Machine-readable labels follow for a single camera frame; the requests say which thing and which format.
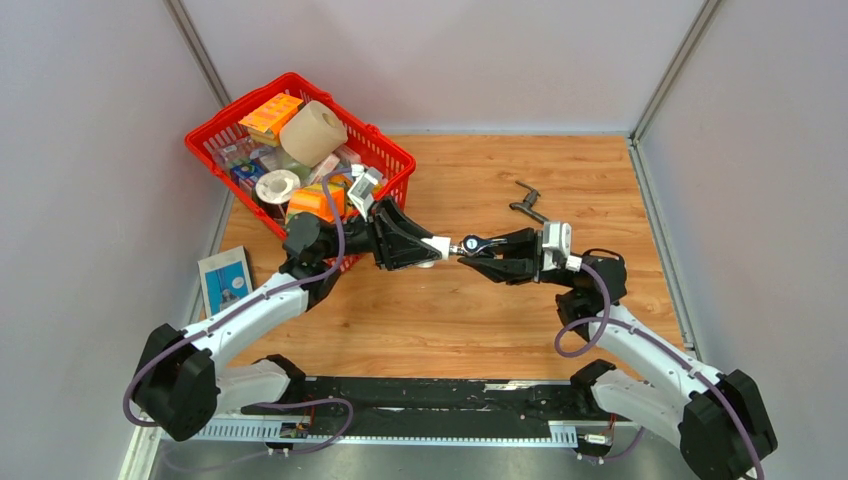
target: red plastic basket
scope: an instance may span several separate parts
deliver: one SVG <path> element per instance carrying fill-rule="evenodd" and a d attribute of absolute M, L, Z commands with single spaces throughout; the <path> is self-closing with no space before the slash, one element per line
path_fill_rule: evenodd
<path fill-rule="evenodd" d="M 412 155 L 380 133 L 380 129 L 376 126 L 362 123 L 358 118 L 351 115 L 334 102 L 329 93 L 318 89 L 300 75 L 289 72 L 227 105 L 211 120 L 192 130 L 185 138 L 188 149 L 206 165 L 206 168 L 220 178 L 271 231 L 282 240 L 286 239 L 285 231 L 250 198 L 250 195 L 245 194 L 230 179 L 227 172 L 224 172 L 215 164 L 212 154 L 217 149 L 239 138 L 246 137 L 247 131 L 238 124 L 238 121 L 278 93 L 286 93 L 307 102 L 318 100 L 335 112 L 347 128 L 348 141 L 346 145 L 362 157 L 362 163 L 378 168 L 388 179 L 385 186 L 377 193 L 376 198 L 392 195 L 397 200 L 398 205 L 401 208 L 404 207 L 407 181 L 415 170 L 415 159 L 412 158 Z M 347 258 L 342 264 L 342 270 L 350 268 L 358 259 L 358 257 Z"/>

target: metal tool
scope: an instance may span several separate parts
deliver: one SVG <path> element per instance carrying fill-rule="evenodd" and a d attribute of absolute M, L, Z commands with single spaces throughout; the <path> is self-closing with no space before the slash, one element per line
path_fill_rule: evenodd
<path fill-rule="evenodd" d="M 539 197 L 542 196 L 542 194 L 539 193 L 539 191 L 536 190 L 535 188 L 531 187 L 530 185 L 527 185 L 526 183 L 524 183 L 520 180 L 516 180 L 515 183 L 517 183 L 518 185 L 521 185 L 522 187 L 526 188 L 527 190 L 530 190 L 530 193 L 528 193 L 527 195 L 524 196 L 523 201 L 510 203 L 509 208 L 511 208 L 512 210 L 518 210 L 519 212 L 522 212 L 523 214 L 527 215 L 528 217 L 532 218 L 533 220 L 536 220 L 537 222 L 539 222 L 541 224 L 544 224 L 545 222 L 547 222 L 548 217 L 546 217 L 546 216 L 542 215 L 541 213 L 533 210 L 533 205 L 536 204 L 536 200 L 538 200 Z"/>

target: wooden tabletop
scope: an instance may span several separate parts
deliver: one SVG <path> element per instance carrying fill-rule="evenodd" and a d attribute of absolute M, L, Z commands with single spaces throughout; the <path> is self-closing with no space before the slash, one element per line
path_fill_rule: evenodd
<path fill-rule="evenodd" d="M 622 137 L 396 136 L 417 161 L 406 213 L 457 242 L 539 224 L 508 208 L 542 193 L 535 209 L 571 223 L 573 248 L 603 247 L 627 261 L 622 300 L 642 322 L 682 345 L 639 188 Z M 222 250 L 244 245 L 257 285 L 283 262 L 280 240 L 235 202 Z M 455 260 L 425 270 L 385 272 L 367 256 L 312 311 L 275 328 L 234 360 L 279 353 L 308 375 L 564 379 L 601 349 L 577 359 L 556 354 L 562 327 L 554 295 L 567 289 L 508 287 Z M 567 350 L 583 344 L 576 334 Z"/>

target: roll of tape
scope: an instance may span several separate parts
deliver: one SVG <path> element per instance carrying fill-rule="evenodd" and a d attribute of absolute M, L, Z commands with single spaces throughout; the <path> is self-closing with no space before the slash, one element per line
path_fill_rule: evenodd
<path fill-rule="evenodd" d="M 321 102 L 312 100 L 280 131 L 280 144 L 292 158 L 314 167 L 347 141 L 339 117 Z"/>
<path fill-rule="evenodd" d="M 286 221 L 286 207 L 294 192 L 300 188 L 300 177 L 288 170 L 266 173 L 253 189 L 256 203 L 278 224 Z"/>

